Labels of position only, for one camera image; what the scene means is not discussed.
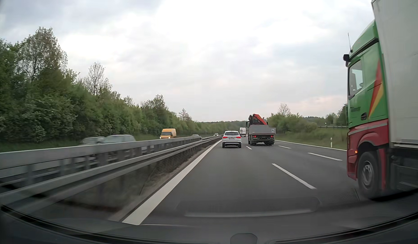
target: truck antenna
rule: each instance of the truck antenna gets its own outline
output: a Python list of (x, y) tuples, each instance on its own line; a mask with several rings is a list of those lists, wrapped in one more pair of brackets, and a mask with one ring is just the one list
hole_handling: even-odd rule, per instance
[(353, 52), (353, 50), (352, 50), (352, 46), (350, 45), (350, 36), (349, 36), (349, 32), (347, 32), (347, 40), (349, 40), (349, 50), (350, 50), (350, 52)]

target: yellow van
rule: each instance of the yellow van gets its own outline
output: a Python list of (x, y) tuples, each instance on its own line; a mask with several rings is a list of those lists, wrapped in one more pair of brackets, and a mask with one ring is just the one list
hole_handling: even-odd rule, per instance
[(169, 139), (176, 137), (176, 129), (163, 129), (159, 139)]

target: tire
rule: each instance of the tire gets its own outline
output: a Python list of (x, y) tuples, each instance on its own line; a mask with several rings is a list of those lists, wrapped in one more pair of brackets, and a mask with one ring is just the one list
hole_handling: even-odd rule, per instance
[(358, 160), (359, 192), (368, 199), (381, 196), (381, 175), (375, 152), (365, 152)]

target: dashed white line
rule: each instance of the dashed white line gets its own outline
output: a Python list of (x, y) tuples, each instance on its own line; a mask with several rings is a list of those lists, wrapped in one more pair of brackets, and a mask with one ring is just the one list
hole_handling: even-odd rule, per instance
[(318, 147), (318, 148), (328, 148), (328, 149), (334, 149), (334, 150), (346, 151), (346, 150), (344, 150), (344, 149), (329, 148), (329, 147), (321, 147), (321, 146), (308, 145), (308, 144), (302, 144), (302, 143), (296, 143), (296, 142), (290, 142), (290, 141), (281, 141), (281, 142), (287, 142), (287, 143), (293, 143), (293, 144), (299, 144), (299, 145), (305, 145), (305, 146), (311, 146), (311, 147)]
[(279, 168), (279, 169), (281, 169), (284, 173), (286, 173), (286, 174), (290, 175), (293, 179), (295, 179), (295, 180), (297, 180), (297, 181), (301, 182), (304, 186), (307, 186), (307, 187), (308, 187), (308, 188), (310, 188), (310, 189), (316, 189), (314, 186), (312, 186), (312, 185), (308, 184), (307, 182), (305, 182), (305, 181), (303, 181), (303, 180), (299, 179), (296, 175), (294, 175), (294, 174), (292, 174), (292, 173), (288, 172), (287, 170), (283, 169), (282, 167), (280, 167), (280, 166), (278, 166), (278, 165), (276, 165), (276, 164), (272, 164), (272, 165), (273, 165), (273, 166), (275, 166), (275, 167), (277, 167), (277, 168)]
[(316, 155), (316, 156), (319, 156), (319, 157), (329, 158), (329, 159), (332, 159), (332, 160), (342, 161), (341, 159), (338, 159), (338, 158), (331, 158), (331, 157), (328, 157), (328, 156), (323, 156), (323, 155), (312, 153), (312, 152), (309, 152), (308, 154), (313, 154), (313, 155)]
[(204, 153), (198, 156), (194, 161), (192, 161), (188, 166), (186, 166), (182, 171), (180, 171), (173, 179), (168, 181), (162, 188), (155, 192), (149, 199), (147, 199), (140, 207), (138, 207), (134, 212), (132, 212), (123, 223), (140, 225), (144, 219), (155, 209), (159, 203), (176, 187), (181, 180), (201, 161), (201, 159), (206, 156), (208, 152), (212, 150), (219, 142), (213, 144), (209, 149)]

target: windshield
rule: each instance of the windshield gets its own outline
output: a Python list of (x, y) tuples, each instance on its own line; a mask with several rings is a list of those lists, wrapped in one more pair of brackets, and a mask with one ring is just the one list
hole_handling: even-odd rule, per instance
[(0, 219), (418, 243), (418, 0), (0, 0)]

